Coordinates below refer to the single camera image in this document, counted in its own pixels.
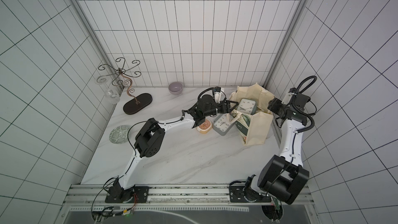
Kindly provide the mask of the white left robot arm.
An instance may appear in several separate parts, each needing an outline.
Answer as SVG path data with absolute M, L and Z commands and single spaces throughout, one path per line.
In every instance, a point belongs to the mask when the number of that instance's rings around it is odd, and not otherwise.
M 140 161 L 144 158 L 150 158 L 160 151 L 166 135 L 199 127 L 205 122 L 206 117 L 232 113 L 239 103 L 227 98 L 216 99 L 221 95 L 224 95 L 222 91 L 214 91 L 211 95 L 202 92 L 198 96 L 198 101 L 191 108 L 182 111 L 182 116 L 162 121 L 150 118 L 145 121 L 135 137 L 135 143 L 132 144 L 133 155 L 124 172 L 115 177 L 109 185 L 105 202 L 127 203 L 137 196 L 137 193 L 134 192 L 136 183 L 134 182 L 133 172 Z

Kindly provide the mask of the green rectangular alarm clock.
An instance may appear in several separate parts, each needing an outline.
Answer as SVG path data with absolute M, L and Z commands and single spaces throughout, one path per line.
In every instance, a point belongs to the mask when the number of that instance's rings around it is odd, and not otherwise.
M 250 99 L 241 99 L 237 110 L 244 114 L 254 115 L 257 111 L 257 102 Z

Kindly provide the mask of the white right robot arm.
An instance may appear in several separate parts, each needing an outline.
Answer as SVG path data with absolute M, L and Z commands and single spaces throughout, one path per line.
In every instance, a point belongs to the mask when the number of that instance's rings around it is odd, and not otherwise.
M 304 132 L 314 127 L 304 106 L 311 100 L 296 88 L 292 88 L 283 100 L 273 99 L 268 109 L 283 121 L 279 155 L 274 155 L 260 173 L 257 190 L 252 188 L 253 176 L 247 178 L 244 197 L 247 202 L 258 202 L 269 195 L 292 204 L 309 180 L 309 171 L 303 168 L 301 156 Z

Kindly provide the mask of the cream canvas floral tote bag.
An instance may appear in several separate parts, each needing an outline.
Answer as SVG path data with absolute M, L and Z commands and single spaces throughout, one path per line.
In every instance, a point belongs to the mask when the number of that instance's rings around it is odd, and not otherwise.
M 268 132 L 273 121 L 273 114 L 269 111 L 268 103 L 275 96 L 258 84 L 248 87 L 237 87 L 230 96 L 231 101 L 238 104 L 241 99 L 250 99 L 257 102 L 257 111 L 254 115 L 239 112 L 237 108 L 232 111 L 231 116 L 241 136 L 244 146 L 262 145 L 265 143 Z

